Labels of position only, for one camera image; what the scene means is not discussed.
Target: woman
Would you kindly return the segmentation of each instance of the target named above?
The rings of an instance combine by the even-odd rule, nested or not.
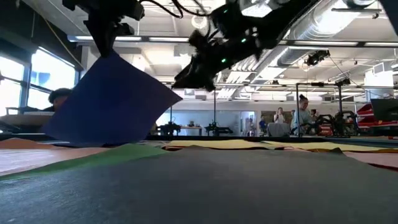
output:
[[[285,117],[283,114],[284,110],[283,108],[278,108],[278,111],[276,111],[276,114],[274,115],[274,122],[275,123],[284,123],[285,122]]]
[[[306,127],[302,126],[303,124],[310,124],[312,119],[310,112],[307,110],[308,107],[308,99],[307,97],[300,95],[300,100],[298,101],[298,107],[299,107],[299,123],[300,123],[300,134],[303,134],[305,132]],[[298,133],[298,128],[297,128],[297,111],[294,112],[294,117],[292,120],[292,129],[295,129],[294,134]]]

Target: ductwork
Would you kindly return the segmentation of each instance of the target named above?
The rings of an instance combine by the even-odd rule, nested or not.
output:
[[[290,40],[321,40],[329,39],[347,27],[359,12],[335,12],[333,8],[365,8],[376,0],[323,0],[304,17],[296,27],[293,27],[285,39]],[[277,47],[262,61],[257,70],[257,76],[271,80],[280,75],[286,68],[308,54],[308,49],[294,47]]]

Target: window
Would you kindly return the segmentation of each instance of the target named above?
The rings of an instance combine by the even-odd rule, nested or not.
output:
[[[24,66],[5,57],[0,57],[1,75],[15,80],[22,80],[24,76]]]
[[[27,105],[40,110],[50,107],[49,93],[31,88],[29,90]]]
[[[32,56],[30,83],[50,90],[73,88],[75,68],[39,49]]]
[[[7,114],[7,107],[19,107],[21,85],[10,80],[1,81],[0,96],[0,116],[4,116]],[[10,114],[17,114],[17,111],[10,110]]]

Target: ceiling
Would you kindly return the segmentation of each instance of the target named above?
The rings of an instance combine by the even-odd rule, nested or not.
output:
[[[62,6],[62,0],[24,1],[68,35],[89,35],[87,28],[83,25],[83,21],[87,19],[87,15],[79,8],[73,12],[69,11]],[[172,7],[172,3],[170,1],[160,0],[158,2],[163,6],[167,6],[174,12],[177,11]],[[180,3],[193,11],[199,10],[193,1],[183,0],[180,1]],[[206,0],[201,3],[204,5],[206,10],[212,11],[223,5],[224,1]],[[176,19],[151,3],[144,2],[143,5],[146,15],[140,22],[130,18],[123,19],[123,22],[127,22],[135,29],[136,35],[188,37],[195,29],[193,24],[201,22],[199,18],[194,18],[193,21],[192,16],[189,14],[184,14],[183,19]],[[380,5],[377,3],[373,4],[369,8],[381,9]],[[337,34],[331,36],[328,40],[398,42],[398,36],[395,34],[391,23],[385,14],[381,12],[377,19],[373,19],[372,16],[373,14],[358,13],[352,22],[341,29]],[[207,27],[201,29],[202,32],[205,32],[206,30]],[[85,44],[89,45],[93,52],[96,51],[93,43]],[[186,43],[115,43],[115,48],[120,49],[119,53],[121,56],[133,65],[138,66],[137,61],[142,61],[142,69],[162,82],[172,82],[173,77],[189,62],[191,54],[194,53],[194,49]],[[139,49],[139,51],[130,53],[129,49]],[[329,51],[331,53],[331,59],[327,58],[316,67],[309,70],[303,66],[304,59],[308,54],[298,58],[298,60],[289,67],[280,69],[270,68],[270,63],[267,63],[266,57],[267,55],[272,54],[272,52],[264,52],[264,61],[260,61],[262,63],[257,64],[254,60],[249,58],[241,62],[239,65],[236,65],[232,70],[223,71],[218,77],[218,82],[241,83],[245,80],[249,80],[251,83],[261,84],[266,83],[268,80],[278,80],[280,84],[295,84],[297,82],[333,82],[335,79],[341,77],[342,72],[347,72],[352,81],[358,85],[362,85],[364,83],[364,73],[366,70],[372,69],[373,65],[377,65],[381,62],[392,63],[395,59],[394,49],[333,47],[329,48]],[[242,91],[242,88],[238,86],[220,87],[217,91],[217,97],[225,99],[242,97],[242,95],[237,97],[237,89],[240,89],[240,93],[248,92],[246,90]],[[277,91],[286,92],[288,89],[282,87],[278,89],[269,89],[268,87],[253,88],[249,91],[251,92],[249,98],[253,95],[263,95],[264,93],[262,91],[266,91],[266,94],[268,95],[277,95]],[[208,93],[205,94],[201,91],[197,92],[202,95],[207,95],[209,98],[213,97]],[[319,93],[318,95],[327,95],[331,91],[322,90],[313,92],[315,94]]]

